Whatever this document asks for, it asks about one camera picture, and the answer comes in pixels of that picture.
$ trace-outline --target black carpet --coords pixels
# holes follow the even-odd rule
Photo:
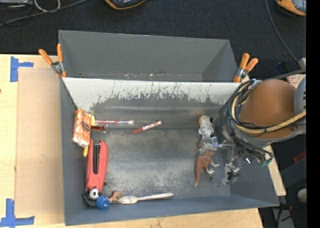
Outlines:
[[[47,10],[57,5],[56,0],[37,1]],[[237,64],[245,52],[259,59],[249,76],[262,80],[278,76],[280,64],[287,72],[299,70],[298,61],[306,57],[307,16],[283,12],[275,0],[147,0],[121,11],[104,0],[70,7],[81,0],[60,1],[63,9],[49,13],[34,5],[0,5],[0,53],[38,54],[43,48],[56,55],[58,32],[64,29],[229,39]],[[100,48],[108,53],[108,43]],[[272,147],[281,171],[306,149],[306,138]]]

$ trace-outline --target blue tape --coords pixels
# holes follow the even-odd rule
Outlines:
[[[34,224],[34,216],[29,218],[16,218],[14,200],[6,199],[5,204],[5,218],[1,218],[0,227],[15,228],[16,226],[27,226]]]
[[[13,56],[11,56],[11,67],[10,67],[10,82],[18,81],[18,68],[19,67],[33,67],[32,62],[21,62]]]

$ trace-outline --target red marker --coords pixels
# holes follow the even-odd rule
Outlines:
[[[143,127],[139,128],[139,129],[132,130],[132,133],[135,134],[135,133],[138,133],[138,132],[141,132],[141,131],[144,131],[144,130],[148,130],[148,129],[153,128],[155,126],[158,126],[160,124],[162,124],[162,121],[154,122],[154,123],[151,123],[149,125],[143,126]]]

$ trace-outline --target brown dinosaur figurine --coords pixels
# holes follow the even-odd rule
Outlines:
[[[120,198],[121,194],[122,194],[121,192],[113,191],[111,196],[108,198],[109,202],[110,203],[113,203],[113,201],[119,202],[118,198]]]
[[[198,155],[195,162],[195,185],[194,187],[197,187],[199,180],[200,180],[200,173],[201,170],[204,168],[205,171],[207,171],[209,174],[212,174],[214,170],[209,169],[208,165],[212,165],[213,167],[218,167],[219,164],[214,164],[214,162],[211,159],[211,156],[214,154],[214,151],[212,150],[206,150],[206,152],[203,155]]]

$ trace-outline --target gray bin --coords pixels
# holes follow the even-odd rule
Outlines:
[[[237,181],[223,184],[223,150],[212,157],[220,163],[213,179],[203,172],[194,187],[199,117],[216,118],[238,86],[232,83],[238,68],[228,40],[61,30],[59,42],[68,75],[60,82],[66,225],[279,205],[267,167],[239,158]],[[91,133],[109,148],[106,196],[116,190],[138,197],[171,192],[174,197],[88,208],[82,198],[83,149],[72,141],[77,108],[96,119],[136,120],[135,125],[110,125],[106,134]],[[163,124],[131,133],[157,120]]]

